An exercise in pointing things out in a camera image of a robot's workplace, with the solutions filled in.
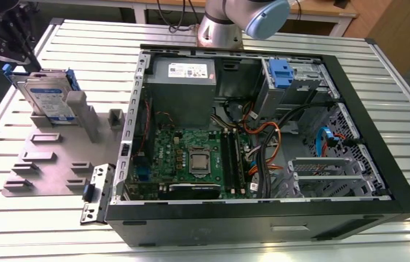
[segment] motherboard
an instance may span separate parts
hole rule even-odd
[[[134,168],[130,196],[142,200],[250,198],[244,148],[247,135],[235,129],[156,130],[151,163]]]

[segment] blue hard drive label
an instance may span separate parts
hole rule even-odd
[[[36,93],[36,94],[60,94],[62,90],[60,89],[54,89],[54,88],[30,88],[30,92]]]
[[[30,88],[30,96],[51,123],[68,124],[74,113],[63,102],[63,92],[56,88]]]

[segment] ram slot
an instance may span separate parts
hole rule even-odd
[[[242,154],[240,154],[240,139],[239,134],[234,131],[235,136],[235,152],[236,152],[236,163],[238,163],[238,179],[235,183],[235,188],[244,188],[244,174],[243,174],[243,166],[242,166]]]
[[[223,132],[220,134],[219,141],[220,141],[222,173],[224,176],[224,190],[228,192],[234,188],[234,179],[232,179],[231,167],[230,167],[227,134]]]
[[[234,133],[228,133],[227,135],[227,144],[228,144],[228,151],[230,151],[230,164],[231,164],[231,177],[232,177],[232,188],[240,188],[239,183],[239,152],[238,148],[235,147],[235,135]]]

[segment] metal bracket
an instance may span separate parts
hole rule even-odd
[[[82,199],[84,200],[80,225],[104,225],[104,212],[108,203],[108,192],[111,190],[114,166],[103,164],[92,169],[90,183],[83,187]]]

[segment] blue connector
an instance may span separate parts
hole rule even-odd
[[[294,80],[294,71],[290,68],[286,60],[270,59],[270,74],[274,79],[274,87],[284,89],[290,86]]]
[[[147,167],[138,166],[135,168],[135,173],[136,173],[136,176],[138,176],[138,181],[142,181],[142,182],[147,182],[148,181],[150,170],[148,170]]]

